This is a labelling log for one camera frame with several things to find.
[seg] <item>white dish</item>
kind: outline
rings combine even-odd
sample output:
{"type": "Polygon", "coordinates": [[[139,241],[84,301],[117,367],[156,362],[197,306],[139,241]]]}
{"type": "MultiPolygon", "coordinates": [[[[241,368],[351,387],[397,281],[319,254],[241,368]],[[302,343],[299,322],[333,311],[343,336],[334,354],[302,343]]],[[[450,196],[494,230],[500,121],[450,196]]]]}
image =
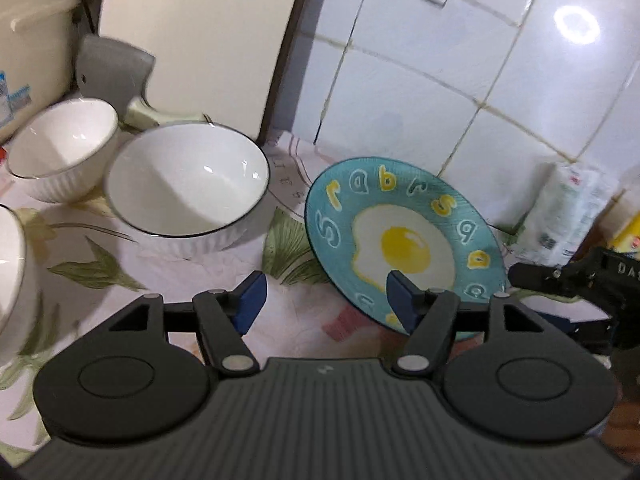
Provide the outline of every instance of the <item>white dish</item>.
{"type": "Polygon", "coordinates": [[[61,102],[11,143],[7,169],[22,191],[43,202],[72,202],[98,184],[118,147],[118,115],[99,99],[61,102]]]}
{"type": "Polygon", "coordinates": [[[243,134],[183,123],[149,130],[124,147],[108,170],[105,192],[137,241],[193,258],[244,234],[268,181],[264,153],[243,134]]]}
{"type": "Polygon", "coordinates": [[[31,249],[18,217],[0,205],[0,366],[26,341],[39,288],[31,249]]]}

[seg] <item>ridged gray surface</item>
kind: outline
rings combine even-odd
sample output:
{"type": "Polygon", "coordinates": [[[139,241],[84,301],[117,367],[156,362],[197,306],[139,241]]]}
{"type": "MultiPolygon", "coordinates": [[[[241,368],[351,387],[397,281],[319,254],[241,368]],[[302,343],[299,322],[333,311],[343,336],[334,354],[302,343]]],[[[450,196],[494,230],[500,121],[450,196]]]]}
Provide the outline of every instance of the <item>ridged gray surface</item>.
{"type": "Polygon", "coordinates": [[[27,480],[623,479],[595,440],[526,448],[483,438],[420,381],[376,360],[270,360],[223,382],[190,422],[152,442],[90,449],[54,440],[27,480]]]}

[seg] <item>yellow bottle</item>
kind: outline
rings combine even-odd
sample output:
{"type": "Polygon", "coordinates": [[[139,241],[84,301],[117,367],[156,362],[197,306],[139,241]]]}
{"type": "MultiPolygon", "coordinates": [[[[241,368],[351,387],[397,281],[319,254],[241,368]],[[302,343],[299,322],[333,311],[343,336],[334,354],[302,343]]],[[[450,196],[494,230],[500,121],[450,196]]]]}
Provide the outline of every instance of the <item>yellow bottle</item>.
{"type": "Polygon", "coordinates": [[[640,213],[614,238],[609,249],[640,260],[640,213]]]}

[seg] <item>white board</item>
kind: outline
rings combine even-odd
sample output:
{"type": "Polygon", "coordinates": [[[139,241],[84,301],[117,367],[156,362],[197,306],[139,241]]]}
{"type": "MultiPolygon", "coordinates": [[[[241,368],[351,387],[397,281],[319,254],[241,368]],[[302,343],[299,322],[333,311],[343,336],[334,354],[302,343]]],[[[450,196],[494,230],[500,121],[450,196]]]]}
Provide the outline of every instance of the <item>white board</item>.
{"type": "Polygon", "coordinates": [[[149,104],[257,139],[294,0],[104,0],[100,35],[156,56],[149,104]]]}

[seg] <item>plate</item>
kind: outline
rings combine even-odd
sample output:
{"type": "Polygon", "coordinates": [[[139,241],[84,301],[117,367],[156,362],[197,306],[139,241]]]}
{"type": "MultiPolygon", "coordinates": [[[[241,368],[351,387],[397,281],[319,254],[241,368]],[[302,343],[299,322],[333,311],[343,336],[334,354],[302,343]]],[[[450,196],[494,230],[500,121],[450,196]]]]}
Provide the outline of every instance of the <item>plate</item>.
{"type": "Polygon", "coordinates": [[[491,230],[451,186],[405,162],[351,158],[327,168],[309,190],[306,233],[341,293],[382,325],[405,333],[386,300],[400,270],[419,288],[446,288],[486,302],[506,274],[491,230]]]}

